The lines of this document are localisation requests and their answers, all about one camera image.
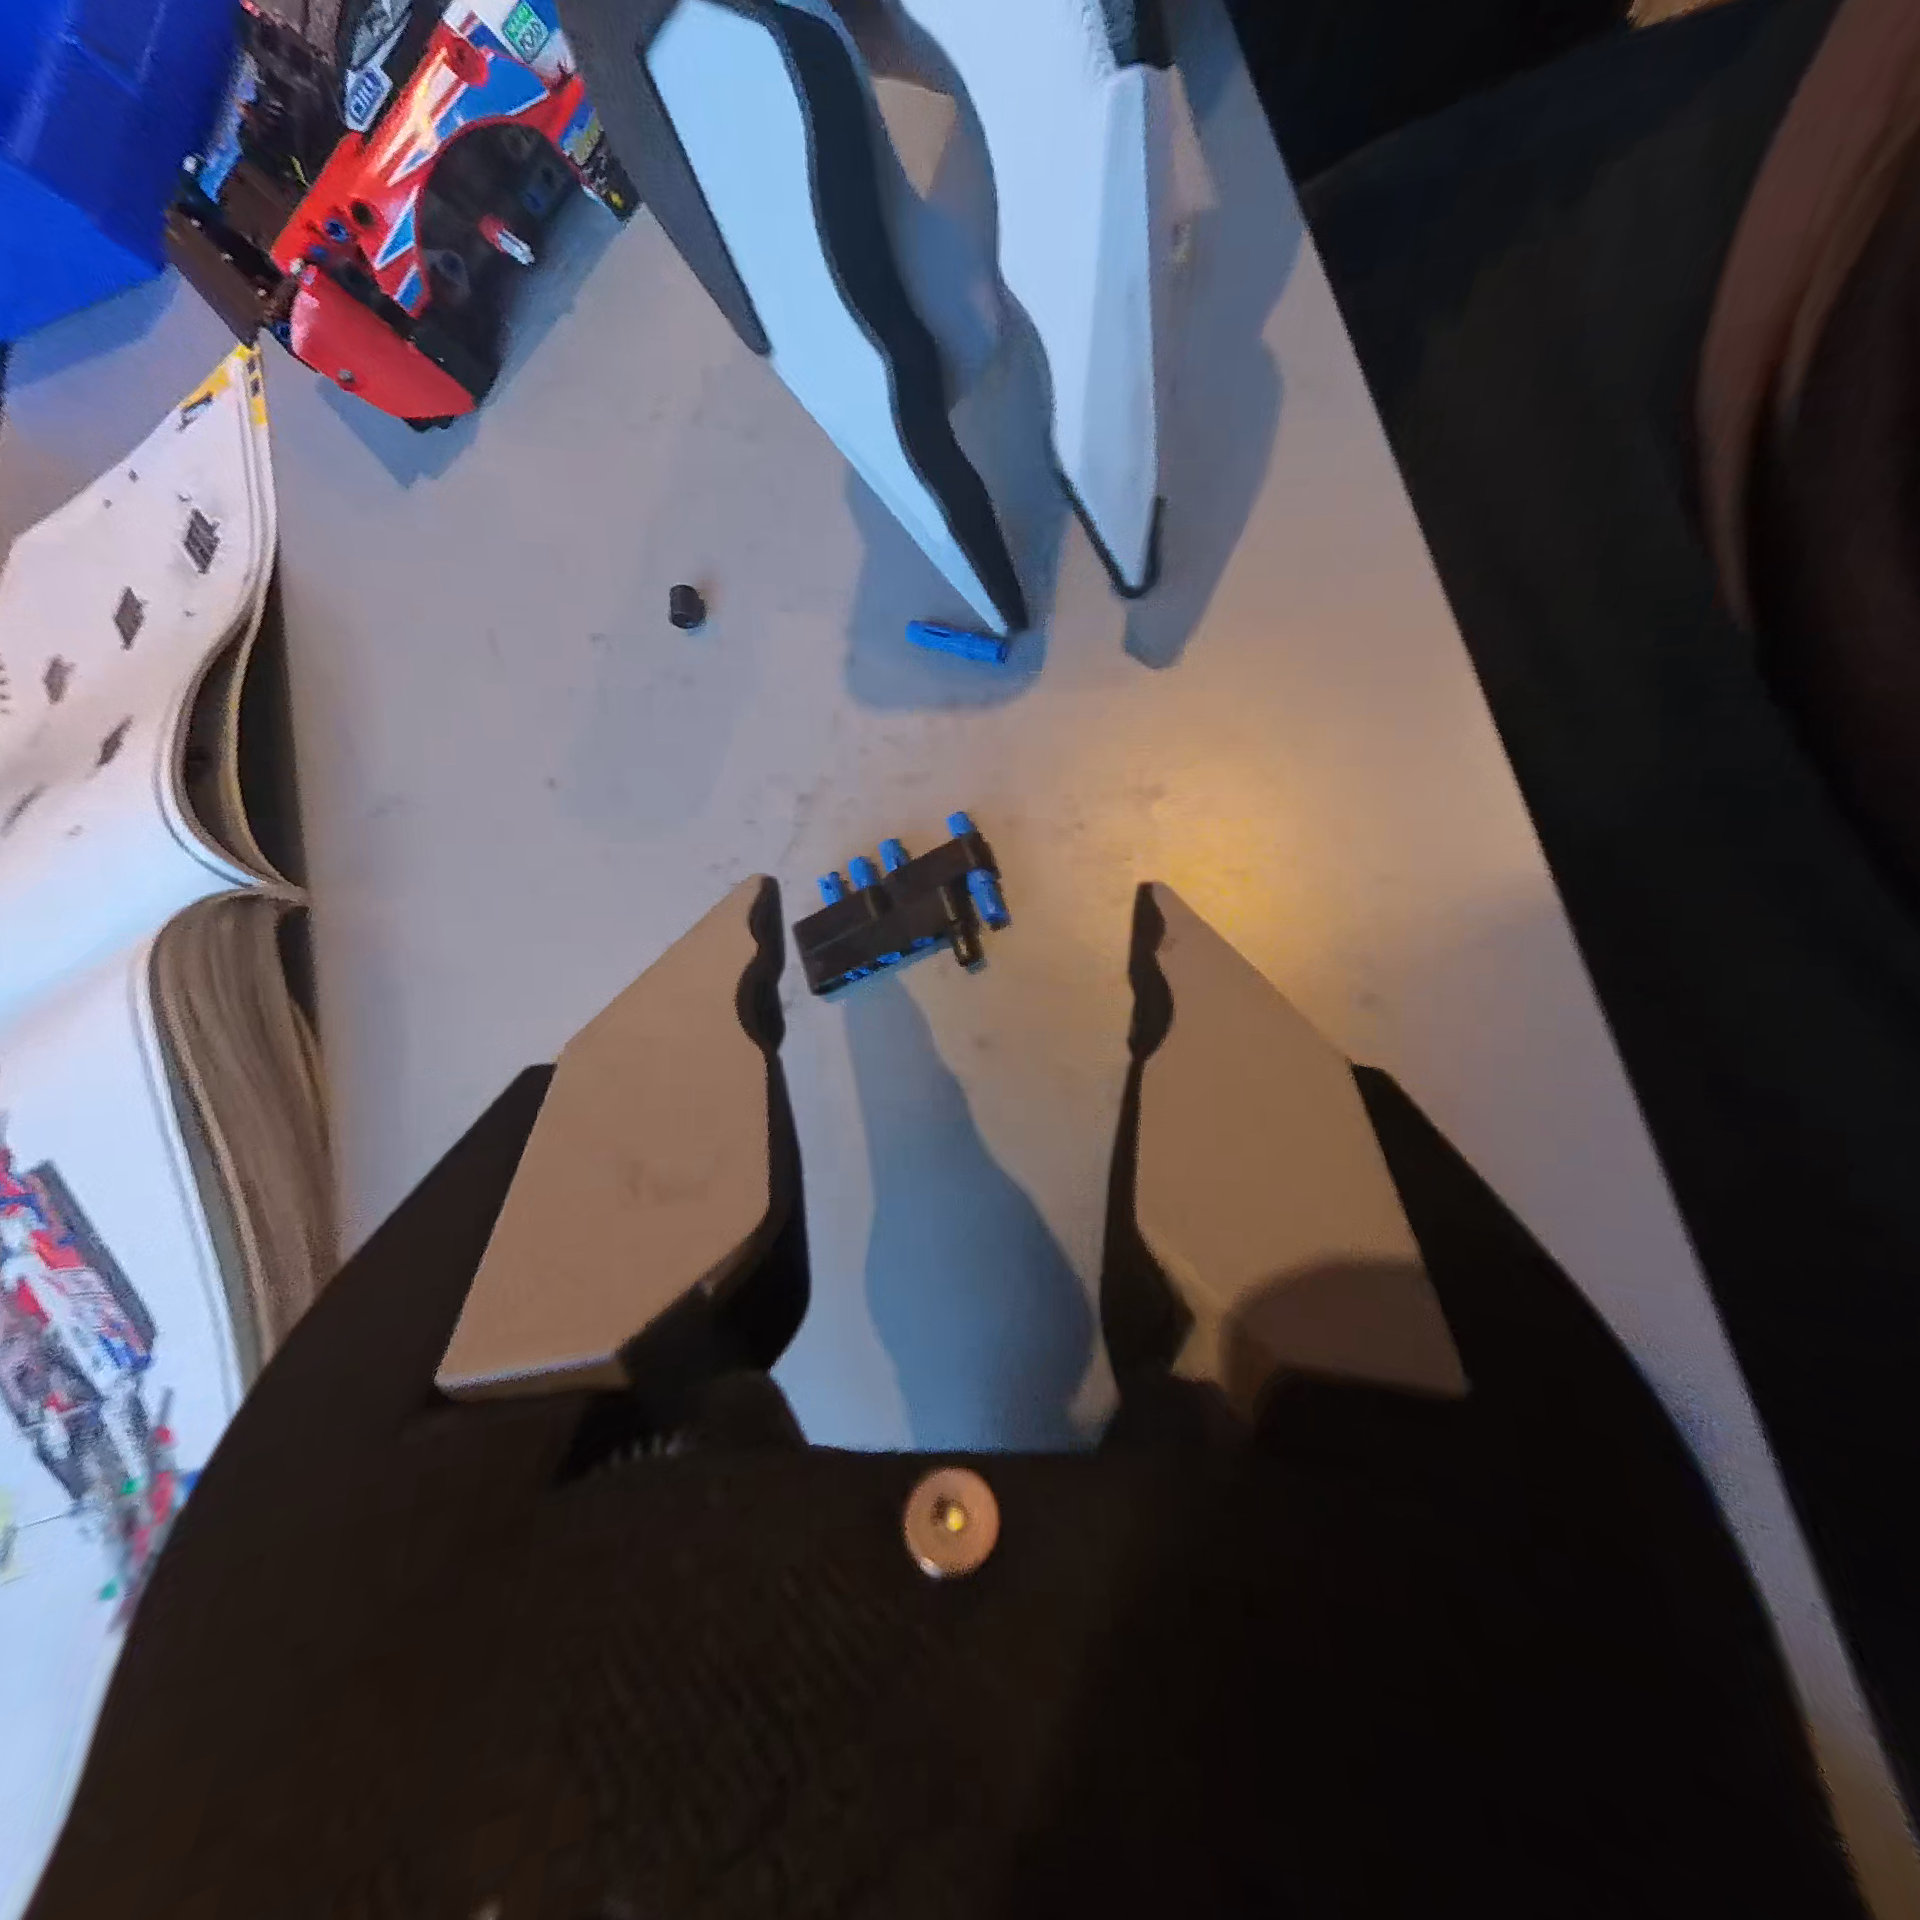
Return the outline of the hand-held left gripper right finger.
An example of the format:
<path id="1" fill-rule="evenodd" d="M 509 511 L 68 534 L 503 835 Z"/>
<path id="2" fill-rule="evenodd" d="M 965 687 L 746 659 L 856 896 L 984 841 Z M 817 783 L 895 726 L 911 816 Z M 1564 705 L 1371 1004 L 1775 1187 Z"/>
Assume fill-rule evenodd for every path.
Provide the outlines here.
<path id="1" fill-rule="evenodd" d="M 1133 1013 L 1099 1326 L 1123 1395 L 1292 1382 L 1471 1395 L 1351 1057 L 1164 881 L 1137 887 Z"/>

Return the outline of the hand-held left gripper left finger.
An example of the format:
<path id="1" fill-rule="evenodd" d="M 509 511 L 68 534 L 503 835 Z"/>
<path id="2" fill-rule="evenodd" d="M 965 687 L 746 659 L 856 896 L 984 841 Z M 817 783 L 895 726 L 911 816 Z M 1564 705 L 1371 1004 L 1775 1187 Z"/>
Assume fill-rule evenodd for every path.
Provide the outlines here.
<path id="1" fill-rule="evenodd" d="M 561 1051 L 440 1359 L 453 1400 L 771 1371 L 809 1305 L 780 887 L 747 877 Z"/>

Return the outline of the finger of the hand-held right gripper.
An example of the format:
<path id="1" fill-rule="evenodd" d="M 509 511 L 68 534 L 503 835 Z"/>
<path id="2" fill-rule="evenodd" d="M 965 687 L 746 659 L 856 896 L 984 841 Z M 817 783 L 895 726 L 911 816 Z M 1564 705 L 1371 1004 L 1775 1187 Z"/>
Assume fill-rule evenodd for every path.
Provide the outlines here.
<path id="1" fill-rule="evenodd" d="M 640 57 L 762 353 L 980 627 L 1027 627 L 986 479 L 896 245 L 896 155 L 831 4 L 675 4 Z"/>
<path id="2" fill-rule="evenodd" d="M 1147 3 L 903 3 L 992 168 L 997 270 L 1047 372 L 1051 465 L 1120 596 L 1160 579 L 1169 30 Z"/>

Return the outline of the black beam assembly blue pins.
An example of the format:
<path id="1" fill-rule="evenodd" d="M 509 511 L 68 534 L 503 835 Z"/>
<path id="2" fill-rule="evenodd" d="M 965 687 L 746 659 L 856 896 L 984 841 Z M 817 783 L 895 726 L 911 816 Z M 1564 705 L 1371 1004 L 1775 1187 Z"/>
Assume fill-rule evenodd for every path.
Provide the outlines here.
<path id="1" fill-rule="evenodd" d="M 820 904 L 792 928 L 802 980 L 817 999 L 930 953 L 977 969 L 987 935 L 1013 924 L 1001 865 L 967 808 L 948 814 L 939 843 L 913 851 L 901 837 L 885 837 L 873 852 L 819 877 L 819 888 Z"/>

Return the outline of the red white blue toy car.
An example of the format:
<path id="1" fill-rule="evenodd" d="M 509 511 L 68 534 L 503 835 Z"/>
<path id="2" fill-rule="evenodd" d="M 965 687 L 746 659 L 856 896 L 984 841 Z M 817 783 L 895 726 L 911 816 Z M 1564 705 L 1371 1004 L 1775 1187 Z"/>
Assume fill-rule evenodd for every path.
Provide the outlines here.
<path id="1" fill-rule="evenodd" d="M 243 4 L 163 243 L 241 343 L 425 432 L 491 395 L 578 197 L 637 205 L 557 4 Z"/>

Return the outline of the blue plastic bin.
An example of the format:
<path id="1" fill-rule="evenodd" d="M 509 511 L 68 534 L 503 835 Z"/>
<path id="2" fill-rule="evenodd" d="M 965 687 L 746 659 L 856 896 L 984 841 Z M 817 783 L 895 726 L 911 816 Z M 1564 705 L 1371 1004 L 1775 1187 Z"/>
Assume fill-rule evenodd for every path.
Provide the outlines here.
<path id="1" fill-rule="evenodd" d="M 152 280 L 218 121 L 235 3 L 2 4 L 2 341 Z"/>

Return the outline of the person's brown jacket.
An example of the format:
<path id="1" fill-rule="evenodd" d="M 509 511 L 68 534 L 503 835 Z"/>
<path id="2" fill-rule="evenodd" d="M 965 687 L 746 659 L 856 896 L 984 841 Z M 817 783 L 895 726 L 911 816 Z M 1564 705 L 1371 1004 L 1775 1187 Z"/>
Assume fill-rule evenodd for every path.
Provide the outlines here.
<path id="1" fill-rule="evenodd" d="M 1696 383 L 1722 601 L 1915 884 L 1919 4 L 1837 4 L 1743 207 Z"/>

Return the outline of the open instruction booklet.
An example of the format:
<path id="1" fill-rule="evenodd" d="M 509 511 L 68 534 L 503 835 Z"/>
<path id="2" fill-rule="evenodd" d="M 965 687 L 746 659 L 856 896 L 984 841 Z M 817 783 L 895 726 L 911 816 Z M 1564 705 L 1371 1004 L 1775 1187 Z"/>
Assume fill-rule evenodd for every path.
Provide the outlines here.
<path id="1" fill-rule="evenodd" d="M 239 345 L 5 561 L 5 1915 L 187 1497 L 338 1253 L 281 951 L 304 887 L 243 783 L 277 553 Z"/>

